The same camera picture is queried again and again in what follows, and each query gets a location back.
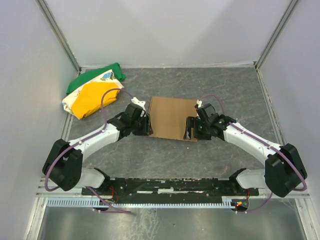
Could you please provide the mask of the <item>brown cardboard box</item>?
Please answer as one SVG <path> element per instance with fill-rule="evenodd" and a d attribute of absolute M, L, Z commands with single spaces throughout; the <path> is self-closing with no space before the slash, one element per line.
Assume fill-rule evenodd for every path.
<path fill-rule="evenodd" d="M 196 117 L 196 100 L 153 96 L 149 115 L 153 138 L 184 139 L 187 117 Z"/>

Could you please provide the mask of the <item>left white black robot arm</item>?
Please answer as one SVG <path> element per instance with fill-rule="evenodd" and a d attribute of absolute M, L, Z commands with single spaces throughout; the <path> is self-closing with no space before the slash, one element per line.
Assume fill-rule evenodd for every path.
<path fill-rule="evenodd" d="M 56 189 L 49 188 L 48 180 L 63 191 L 77 186 L 100 188 L 110 177 L 98 168 L 83 167 L 83 161 L 101 148 L 130 134 L 149 136 L 151 133 L 150 115 L 142 106 L 130 103 L 124 112 L 107 120 L 106 124 L 89 134 L 70 141 L 58 139 L 42 168 L 46 190 L 51 192 Z"/>

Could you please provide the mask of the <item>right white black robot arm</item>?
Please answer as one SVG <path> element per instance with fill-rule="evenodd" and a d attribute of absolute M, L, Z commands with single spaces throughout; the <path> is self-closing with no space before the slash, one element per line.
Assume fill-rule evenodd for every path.
<path fill-rule="evenodd" d="M 197 100 L 197 115 L 186 119 L 184 139 L 220 140 L 244 150 L 263 165 L 262 169 L 242 169 L 235 174 L 235 182 L 243 189 L 269 189 L 284 198 L 290 192 L 307 189 L 307 172 L 297 148 L 287 143 L 264 139 L 249 131 L 235 119 L 218 114 L 210 104 Z"/>

